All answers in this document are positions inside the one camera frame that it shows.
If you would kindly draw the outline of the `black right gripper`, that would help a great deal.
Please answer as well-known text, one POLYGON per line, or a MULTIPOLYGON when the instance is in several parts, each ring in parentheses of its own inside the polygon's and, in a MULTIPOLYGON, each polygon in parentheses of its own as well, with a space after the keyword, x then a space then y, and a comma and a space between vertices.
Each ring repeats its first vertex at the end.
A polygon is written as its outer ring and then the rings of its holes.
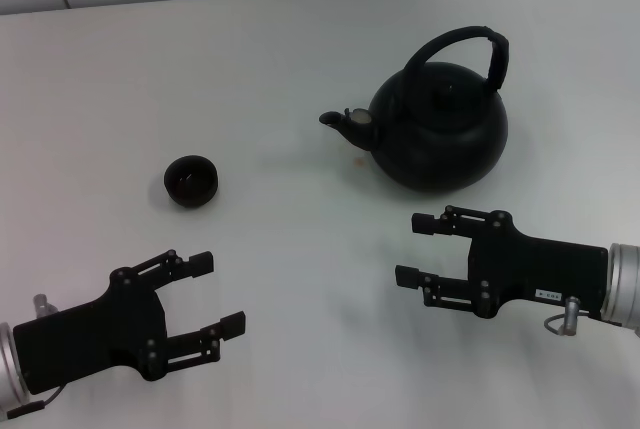
POLYGON ((502 210, 447 205, 439 216, 414 213, 411 227, 416 234, 471 239, 468 281, 395 267, 396 284, 418 290, 426 307, 491 319, 510 301, 562 307, 574 297, 590 318, 601 318, 608 271, 608 250, 603 247, 527 236, 502 210))

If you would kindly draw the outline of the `black round teapot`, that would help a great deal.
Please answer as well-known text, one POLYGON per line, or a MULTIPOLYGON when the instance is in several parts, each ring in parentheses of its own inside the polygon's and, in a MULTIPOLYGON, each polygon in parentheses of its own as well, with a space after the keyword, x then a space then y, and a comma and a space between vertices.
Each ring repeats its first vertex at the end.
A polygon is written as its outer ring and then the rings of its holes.
POLYGON ((400 185, 420 192, 467 187, 486 176, 508 138, 499 94, 509 64, 509 42, 486 26, 448 31, 426 43, 378 89, 368 108, 323 113, 321 124, 371 154, 400 185), (486 75, 433 56, 456 43, 486 39, 486 75))

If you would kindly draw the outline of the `small black teacup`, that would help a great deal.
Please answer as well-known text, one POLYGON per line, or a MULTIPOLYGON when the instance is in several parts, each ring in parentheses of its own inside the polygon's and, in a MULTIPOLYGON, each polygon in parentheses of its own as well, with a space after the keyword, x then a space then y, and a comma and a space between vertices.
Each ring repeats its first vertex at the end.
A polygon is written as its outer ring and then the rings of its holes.
POLYGON ((187 209, 199 208, 217 193, 218 171, 206 157, 187 155, 167 167, 163 184, 174 203, 187 209))

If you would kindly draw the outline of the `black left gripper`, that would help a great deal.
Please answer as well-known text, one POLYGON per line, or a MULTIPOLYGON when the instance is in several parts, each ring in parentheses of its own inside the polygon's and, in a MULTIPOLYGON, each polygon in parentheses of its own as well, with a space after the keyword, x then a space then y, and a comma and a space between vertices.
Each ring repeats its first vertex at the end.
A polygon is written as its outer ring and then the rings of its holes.
POLYGON ((116 366, 156 381, 169 372, 218 362, 221 343, 245 333, 245 313, 168 337, 156 294, 173 282, 213 272, 209 251, 184 259, 168 250, 113 272, 106 292, 96 300, 15 326, 27 389, 39 394, 116 366))

